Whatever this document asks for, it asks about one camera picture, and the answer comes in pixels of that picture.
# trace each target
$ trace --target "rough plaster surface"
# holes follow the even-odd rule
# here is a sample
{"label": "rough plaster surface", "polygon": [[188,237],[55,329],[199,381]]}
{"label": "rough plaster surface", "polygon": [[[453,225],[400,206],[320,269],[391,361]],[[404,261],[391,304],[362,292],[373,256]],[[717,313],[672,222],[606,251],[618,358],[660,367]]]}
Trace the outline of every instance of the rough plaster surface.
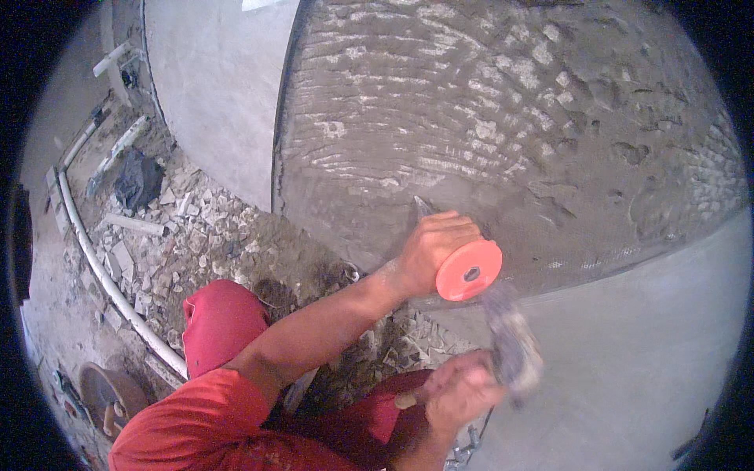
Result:
{"label": "rough plaster surface", "polygon": [[520,411],[495,409],[468,470],[673,469],[671,452],[699,431],[737,348],[750,218],[626,273],[523,299],[541,388]]}
{"label": "rough plaster surface", "polygon": [[296,0],[146,2],[149,59],[170,131],[188,158],[269,211],[280,73]]}
{"label": "rough plaster surface", "polygon": [[528,3],[558,5],[317,0],[284,102],[283,214],[371,271],[418,194],[472,215],[526,295],[624,270],[742,207],[730,118],[672,17]]}

